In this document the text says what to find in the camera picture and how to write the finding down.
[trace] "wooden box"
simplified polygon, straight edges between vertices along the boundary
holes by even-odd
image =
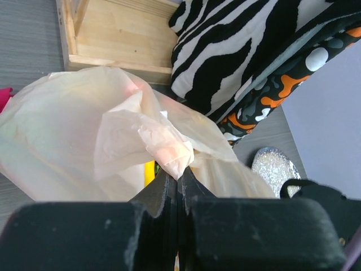
[[[56,0],[67,71],[120,67],[149,83],[169,84],[177,36],[167,0]]]

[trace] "gray floor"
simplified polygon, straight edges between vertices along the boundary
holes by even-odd
[[[12,86],[19,91],[63,69],[55,0],[0,0],[0,88]],[[250,165],[256,151],[265,146],[283,150],[305,177],[282,108],[261,122],[235,151],[240,161]],[[31,201],[0,174],[0,230],[15,209]]]

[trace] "zebra print fabric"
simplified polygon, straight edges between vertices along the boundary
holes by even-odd
[[[359,0],[184,0],[169,21],[179,36],[171,89],[220,123],[294,54],[360,13]]]

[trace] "orange camouflage fabric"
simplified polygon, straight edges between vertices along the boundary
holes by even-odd
[[[361,38],[361,24],[341,30],[312,47],[301,50],[253,88],[218,123],[234,145],[253,131],[276,107],[317,69]]]

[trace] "silver glitter shoe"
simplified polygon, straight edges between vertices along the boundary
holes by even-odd
[[[280,150],[274,147],[260,149],[253,160],[252,171],[271,186],[275,195],[280,197],[280,190],[285,181],[301,179],[301,176],[292,161]],[[300,188],[288,187],[288,194],[293,196]]]

